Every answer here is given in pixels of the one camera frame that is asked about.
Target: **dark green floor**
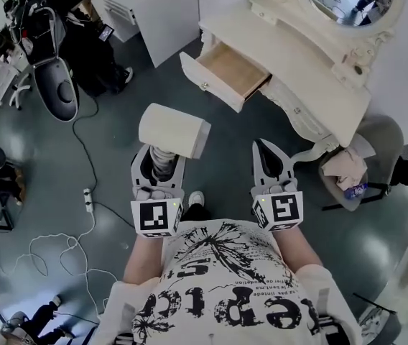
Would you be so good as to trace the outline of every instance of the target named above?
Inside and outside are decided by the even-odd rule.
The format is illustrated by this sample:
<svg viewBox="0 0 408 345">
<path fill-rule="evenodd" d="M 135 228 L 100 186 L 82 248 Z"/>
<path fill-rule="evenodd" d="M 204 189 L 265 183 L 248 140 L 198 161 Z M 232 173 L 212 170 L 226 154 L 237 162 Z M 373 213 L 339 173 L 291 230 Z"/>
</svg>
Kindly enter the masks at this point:
<svg viewBox="0 0 408 345">
<path fill-rule="evenodd" d="M 254 220 L 249 195 L 253 185 L 252 141 L 265 138 L 288 155 L 306 150 L 309 142 L 295 133 L 280 108 L 259 93 L 237 114 L 192 84 L 181 71 L 178 55 L 154 69 L 139 36 L 126 45 L 116 42 L 115 46 L 118 61 L 132 65 L 136 75 L 123 93 L 99 98 L 97 117 L 77 125 L 99 180 L 93 197 L 131 221 L 130 162 L 140 146 L 140 117 L 151 102 L 156 102 L 212 124 L 203 156 L 187 163 L 185 191 L 203 190 L 215 218 Z M 200 46 L 196 40 L 185 51 L 196 57 Z M 13 232 L 0 234 L 0 261 L 7 272 L 20 254 L 28 252 L 30 239 L 59 232 L 77 235 L 91 226 L 82 190 L 93 184 L 93 176 L 71 124 L 54 120 L 36 91 L 24 98 L 22 107 L 20 112 L 8 106 L 0 109 L 0 146 L 23 164 L 28 195 L 22 209 L 11 207 L 19 213 Z M 93 111 L 92 101 L 82 93 L 80 115 Z M 301 165 L 296 173 L 305 198 L 302 230 L 333 273 L 353 311 L 360 313 L 363 305 L 352 292 L 375 298 L 408 245 L 408 187 L 397 186 L 385 200 L 361 206 L 354 213 L 322 212 L 320 208 L 333 200 L 321 185 L 317 163 Z M 120 277 L 135 233 L 102 207 L 96 207 L 96 218 L 96 230 L 81 240 L 89 265 Z M 63 293 L 66 304 L 62 312 L 96 319 L 83 277 L 68 276 L 58 263 L 58 255 L 66 247 L 63 237 L 34 243 L 33 252 L 47 262 L 48 277 L 40 276 L 28 258 L 19 262 L 11 277 L 0 270 L 0 309 L 6 317 L 18 310 L 31 314 L 55 293 Z M 71 252 L 62 260 L 75 272 L 83 269 L 80 252 Z M 90 273 L 90 288 L 100 309 L 112 282 L 108 275 Z M 67 319 L 59 318 L 56 323 Z M 81 334 L 88 326 L 77 323 L 74 331 Z"/>
</svg>

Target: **white dressing table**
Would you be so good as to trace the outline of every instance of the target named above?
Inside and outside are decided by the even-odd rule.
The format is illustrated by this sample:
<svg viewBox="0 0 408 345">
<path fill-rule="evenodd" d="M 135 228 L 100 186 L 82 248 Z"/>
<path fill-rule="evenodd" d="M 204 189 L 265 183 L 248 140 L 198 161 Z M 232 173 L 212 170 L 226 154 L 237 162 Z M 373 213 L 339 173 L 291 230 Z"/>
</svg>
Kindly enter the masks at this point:
<svg viewBox="0 0 408 345">
<path fill-rule="evenodd" d="M 324 19 L 323 29 L 318 28 L 305 13 L 303 0 L 285 1 L 296 6 L 244 0 L 201 21 L 201 56 L 193 59 L 181 52 L 180 59 L 194 84 L 237 112 L 260 90 L 285 111 L 301 137 L 315 143 L 292 160 L 313 161 L 350 144 L 371 99 L 366 75 L 381 37 L 389 38 L 390 32 L 386 22 L 376 32 L 363 27 L 368 37 L 337 39 L 335 27 L 326 27 L 335 24 L 332 19 L 314 16 Z"/>
</svg>

